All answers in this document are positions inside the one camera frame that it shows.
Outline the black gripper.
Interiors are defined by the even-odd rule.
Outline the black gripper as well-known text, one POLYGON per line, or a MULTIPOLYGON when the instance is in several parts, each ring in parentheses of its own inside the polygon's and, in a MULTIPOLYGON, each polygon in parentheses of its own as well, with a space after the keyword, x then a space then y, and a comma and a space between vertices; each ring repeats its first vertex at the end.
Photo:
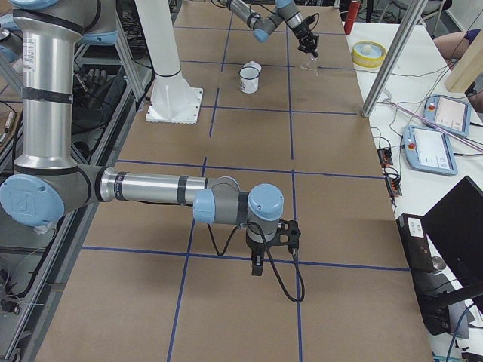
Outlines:
POLYGON ((255 241, 246 241, 247 246, 251 249, 251 275, 263 275, 263 260, 266 252, 266 245, 255 241))
POLYGON ((301 23, 296 26, 294 35, 299 42, 299 51, 310 52, 313 58, 318 58, 318 35, 312 33, 307 23, 301 23))

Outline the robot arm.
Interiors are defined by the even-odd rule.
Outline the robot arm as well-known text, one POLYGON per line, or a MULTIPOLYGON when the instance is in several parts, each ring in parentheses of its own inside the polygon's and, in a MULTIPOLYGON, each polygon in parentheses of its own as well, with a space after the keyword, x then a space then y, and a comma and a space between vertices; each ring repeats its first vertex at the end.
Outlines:
POLYGON ((285 23, 298 40, 298 50, 311 54, 314 59, 318 58, 319 35, 312 32, 311 24, 319 19, 319 13, 303 17, 295 1, 275 1, 275 7, 270 10, 266 17, 254 11, 254 4, 248 5, 244 1, 212 1, 219 7, 230 10, 249 29, 253 30, 254 37, 261 43, 268 40, 271 34, 285 23))
POLYGON ((75 45, 86 35, 116 40, 115 2, 15 1, 12 6, 23 33, 23 151, 1 186, 5 212, 39 227, 97 202, 190 206, 198 222, 245 229, 252 272, 261 275, 281 233, 284 197, 276 186, 264 183, 243 192, 230 177, 118 172, 72 158, 75 45))

